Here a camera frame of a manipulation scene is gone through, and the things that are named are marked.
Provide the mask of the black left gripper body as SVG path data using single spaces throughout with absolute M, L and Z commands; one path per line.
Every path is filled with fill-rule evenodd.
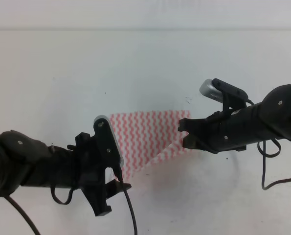
M 53 167 L 50 188 L 72 190 L 105 186 L 105 166 L 102 163 L 95 137 L 80 133 L 75 145 L 67 149 L 52 147 Z

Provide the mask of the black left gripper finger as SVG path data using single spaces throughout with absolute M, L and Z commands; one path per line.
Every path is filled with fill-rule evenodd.
M 112 211 L 106 202 L 106 190 L 103 186 L 83 188 L 83 194 L 93 209 L 95 216 L 105 216 Z
M 106 187 L 106 199 L 109 199 L 120 192 L 124 192 L 124 190 L 129 190 L 132 186 L 129 183 L 123 183 L 123 185 L 117 181 L 112 180 L 105 185 Z

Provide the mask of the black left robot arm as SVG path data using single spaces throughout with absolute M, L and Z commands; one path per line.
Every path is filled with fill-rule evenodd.
M 12 194 L 18 187 L 50 188 L 53 200 L 69 204 L 73 192 L 81 190 L 95 216 L 112 211 L 106 200 L 130 189 L 131 184 L 118 180 L 106 182 L 106 168 L 118 168 L 118 151 L 111 147 L 103 154 L 96 137 L 80 133 L 75 145 L 66 149 L 47 146 L 20 132 L 11 130 L 0 134 L 0 197 Z M 57 188 L 69 190 L 62 202 L 55 194 Z

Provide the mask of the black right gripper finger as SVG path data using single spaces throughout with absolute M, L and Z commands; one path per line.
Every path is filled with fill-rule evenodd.
M 201 135 L 206 133 L 208 130 L 208 123 L 206 119 L 189 119 L 183 118 L 179 120 L 178 131 L 179 132 L 188 132 L 189 134 Z
M 186 149 L 202 150 L 209 153 L 215 153 L 215 150 L 212 149 L 207 143 L 192 134 L 188 134 L 183 138 L 182 147 Z

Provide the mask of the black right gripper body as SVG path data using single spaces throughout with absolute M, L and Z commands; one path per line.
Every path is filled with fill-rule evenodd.
M 224 151 L 245 151 L 246 145 L 236 144 L 227 135 L 227 121 L 234 111 L 216 111 L 205 119 L 206 123 L 206 142 L 212 150 L 217 152 Z

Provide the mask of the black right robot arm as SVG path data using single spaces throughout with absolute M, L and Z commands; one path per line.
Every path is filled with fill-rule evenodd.
M 178 131 L 188 133 L 184 148 L 217 154 L 262 141 L 291 141 L 291 84 L 274 88 L 256 104 L 244 90 L 217 78 L 205 80 L 200 93 L 223 109 L 202 119 L 181 119 Z

